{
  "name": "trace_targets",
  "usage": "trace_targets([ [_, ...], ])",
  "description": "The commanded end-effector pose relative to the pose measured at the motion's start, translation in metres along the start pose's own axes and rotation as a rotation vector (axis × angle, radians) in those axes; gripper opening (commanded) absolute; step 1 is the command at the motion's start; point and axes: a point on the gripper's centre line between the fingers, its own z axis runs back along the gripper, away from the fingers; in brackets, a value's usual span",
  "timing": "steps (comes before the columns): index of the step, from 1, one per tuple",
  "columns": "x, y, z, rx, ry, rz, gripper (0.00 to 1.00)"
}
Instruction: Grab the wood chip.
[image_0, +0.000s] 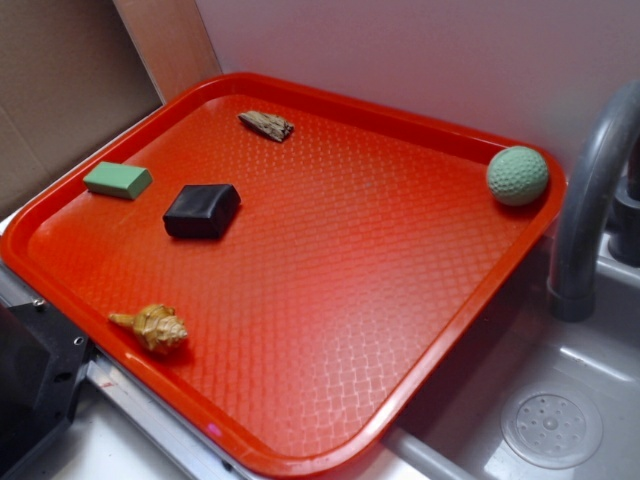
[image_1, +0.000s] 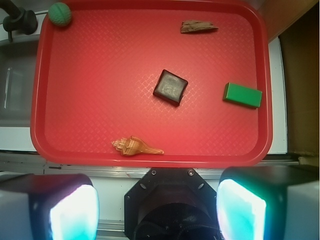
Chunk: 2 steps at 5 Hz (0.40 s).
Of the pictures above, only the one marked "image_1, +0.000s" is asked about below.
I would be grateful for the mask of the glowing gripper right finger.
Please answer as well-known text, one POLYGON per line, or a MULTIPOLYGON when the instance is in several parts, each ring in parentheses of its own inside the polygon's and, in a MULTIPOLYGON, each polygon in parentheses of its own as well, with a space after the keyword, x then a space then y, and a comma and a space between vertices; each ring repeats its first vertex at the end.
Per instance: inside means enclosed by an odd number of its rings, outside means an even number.
POLYGON ((225 240, 318 240, 319 167, 228 167, 219 180, 216 211, 225 240))

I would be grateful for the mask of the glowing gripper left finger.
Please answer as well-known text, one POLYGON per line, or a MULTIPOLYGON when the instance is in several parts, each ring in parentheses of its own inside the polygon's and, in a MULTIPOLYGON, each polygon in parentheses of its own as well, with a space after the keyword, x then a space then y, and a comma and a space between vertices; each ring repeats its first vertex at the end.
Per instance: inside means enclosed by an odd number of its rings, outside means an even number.
POLYGON ((2 240, 94 240, 99 197, 85 174, 3 174, 2 240))

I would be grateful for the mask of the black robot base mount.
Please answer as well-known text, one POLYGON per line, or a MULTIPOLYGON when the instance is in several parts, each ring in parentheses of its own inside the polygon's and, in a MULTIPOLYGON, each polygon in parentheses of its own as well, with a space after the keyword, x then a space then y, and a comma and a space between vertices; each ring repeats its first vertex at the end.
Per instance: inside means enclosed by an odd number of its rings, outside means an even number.
POLYGON ((124 195, 130 240, 221 240, 217 192, 192 168, 151 168, 124 195))

